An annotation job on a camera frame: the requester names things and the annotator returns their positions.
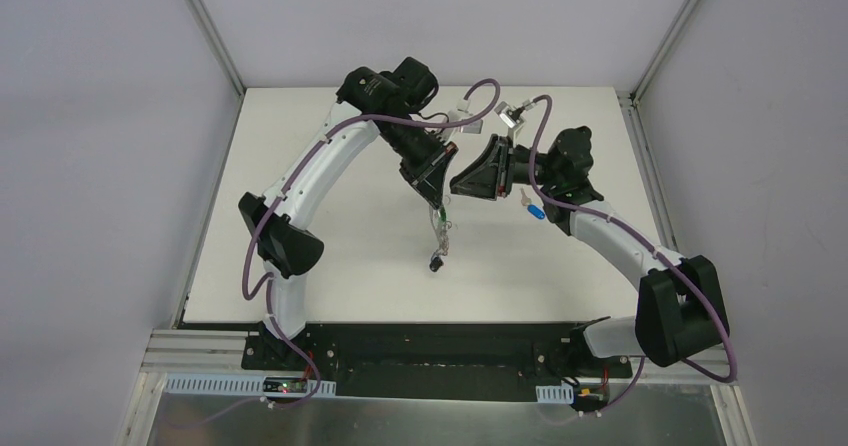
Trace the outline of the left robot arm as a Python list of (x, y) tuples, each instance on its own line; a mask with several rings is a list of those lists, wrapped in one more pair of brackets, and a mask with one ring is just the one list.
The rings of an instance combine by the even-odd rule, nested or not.
[(353, 160), (377, 138), (399, 155), (404, 181), (435, 211), (443, 207), (447, 167), (457, 152), (412, 120), (438, 92), (436, 76), (407, 57), (392, 71), (359, 67), (336, 92), (336, 101), (307, 149), (263, 194), (245, 193), (238, 203), (251, 239), (243, 272), (254, 258), (263, 262), (267, 284), (266, 355), (281, 370), (297, 368), (305, 344), (296, 337), (306, 326), (308, 272), (324, 252), (308, 227), (327, 193)]

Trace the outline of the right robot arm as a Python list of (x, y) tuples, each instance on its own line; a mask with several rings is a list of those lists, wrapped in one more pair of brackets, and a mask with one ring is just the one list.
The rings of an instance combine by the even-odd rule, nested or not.
[(570, 337), (569, 366), (595, 374), (615, 356), (667, 367), (726, 346), (729, 322), (715, 265), (656, 245), (622, 219), (592, 185), (591, 130), (561, 131), (545, 153), (494, 135), (484, 152), (450, 181), (455, 195), (495, 200), (514, 186), (538, 193), (545, 218), (600, 254), (637, 292), (631, 317), (590, 321)]

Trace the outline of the keyring with keys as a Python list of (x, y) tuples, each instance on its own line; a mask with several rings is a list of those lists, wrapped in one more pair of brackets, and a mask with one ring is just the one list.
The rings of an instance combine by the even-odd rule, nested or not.
[[(444, 195), (442, 199), (442, 205), (439, 207), (444, 207), (447, 213), (447, 207), (451, 203), (451, 198), (449, 195)], [(430, 208), (429, 209), (429, 219), (430, 225), (435, 235), (437, 246), (433, 253), (431, 254), (430, 261), (428, 267), (431, 272), (437, 273), (444, 266), (444, 258), (449, 255), (450, 250), (450, 241), (449, 241), (449, 231), (453, 226), (453, 223), (449, 220), (448, 214), (447, 219), (448, 223), (446, 225), (442, 225), (438, 221), (437, 210), (439, 208)]]

